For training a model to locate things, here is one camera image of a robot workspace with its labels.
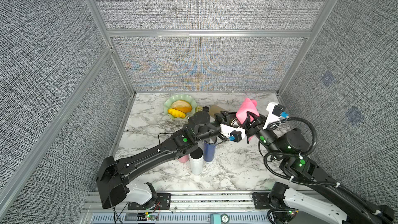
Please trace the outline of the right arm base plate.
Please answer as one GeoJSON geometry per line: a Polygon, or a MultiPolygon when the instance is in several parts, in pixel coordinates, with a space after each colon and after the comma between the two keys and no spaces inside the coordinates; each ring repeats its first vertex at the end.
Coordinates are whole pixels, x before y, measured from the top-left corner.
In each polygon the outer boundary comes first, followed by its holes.
{"type": "Polygon", "coordinates": [[[271,192],[253,192],[255,209],[274,209],[280,206],[279,199],[271,192]]]}

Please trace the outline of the pink cloth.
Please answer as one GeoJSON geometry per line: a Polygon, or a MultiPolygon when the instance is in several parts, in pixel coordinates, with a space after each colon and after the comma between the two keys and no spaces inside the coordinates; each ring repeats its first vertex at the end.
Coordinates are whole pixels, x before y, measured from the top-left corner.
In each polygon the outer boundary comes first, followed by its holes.
{"type": "Polygon", "coordinates": [[[237,120],[241,123],[244,124],[244,122],[248,118],[248,113],[252,113],[255,116],[259,117],[260,114],[257,110],[257,101],[252,100],[250,98],[246,98],[243,103],[241,104],[240,108],[236,112],[236,118],[237,120]]]}

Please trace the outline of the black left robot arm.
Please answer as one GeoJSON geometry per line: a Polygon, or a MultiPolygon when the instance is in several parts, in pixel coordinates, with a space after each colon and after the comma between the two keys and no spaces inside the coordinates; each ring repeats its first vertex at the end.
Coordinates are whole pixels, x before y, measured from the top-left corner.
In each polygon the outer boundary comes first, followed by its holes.
{"type": "Polygon", "coordinates": [[[234,142],[246,137],[244,129],[226,125],[222,118],[212,122],[207,112],[197,112],[188,119],[187,124],[159,145],[118,160],[113,156],[105,158],[95,179],[102,207],[112,208],[134,195],[128,184],[138,176],[194,152],[198,149],[199,140],[206,141],[217,136],[234,142]]]}

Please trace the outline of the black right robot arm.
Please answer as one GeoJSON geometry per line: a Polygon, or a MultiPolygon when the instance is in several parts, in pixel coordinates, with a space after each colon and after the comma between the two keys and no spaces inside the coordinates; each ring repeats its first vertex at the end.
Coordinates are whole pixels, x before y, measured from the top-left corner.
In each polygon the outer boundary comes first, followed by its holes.
{"type": "Polygon", "coordinates": [[[257,136],[267,149],[263,158],[265,167],[279,178],[306,186],[329,200],[301,197],[297,191],[283,183],[277,183],[268,195],[273,209],[268,211],[271,223],[280,218],[288,222],[297,211],[304,211],[330,224],[391,224],[394,211],[387,205],[373,204],[356,195],[349,188],[331,177],[309,156],[315,150],[318,137],[315,127],[306,119],[288,117],[268,123],[268,118],[248,112],[241,122],[248,136],[257,136]],[[306,124],[312,133],[308,143],[301,130],[292,129],[281,137],[274,130],[281,124],[298,121],[306,124]]]}

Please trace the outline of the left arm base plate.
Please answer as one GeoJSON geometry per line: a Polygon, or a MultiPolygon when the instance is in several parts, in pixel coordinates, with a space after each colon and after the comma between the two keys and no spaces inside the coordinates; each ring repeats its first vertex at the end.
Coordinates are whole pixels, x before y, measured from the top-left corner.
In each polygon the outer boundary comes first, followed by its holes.
{"type": "Polygon", "coordinates": [[[171,206],[171,196],[170,193],[159,193],[156,198],[151,199],[144,205],[139,205],[135,202],[129,202],[128,210],[139,210],[139,211],[150,211],[154,212],[155,207],[160,210],[169,210],[171,206]]]}

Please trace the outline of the gold gradient thermos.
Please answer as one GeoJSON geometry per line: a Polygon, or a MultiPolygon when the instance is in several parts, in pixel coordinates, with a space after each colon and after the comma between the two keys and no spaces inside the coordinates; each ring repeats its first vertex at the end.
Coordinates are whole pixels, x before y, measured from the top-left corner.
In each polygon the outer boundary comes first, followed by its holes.
{"type": "Polygon", "coordinates": [[[219,113],[219,112],[221,112],[221,111],[227,111],[227,110],[225,110],[225,109],[223,109],[223,108],[221,108],[221,107],[219,107],[219,106],[217,106],[217,105],[213,105],[213,106],[211,106],[210,108],[209,108],[209,114],[210,114],[210,116],[213,118],[213,119],[215,119],[215,117],[214,117],[214,114],[215,113],[219,113]]]}

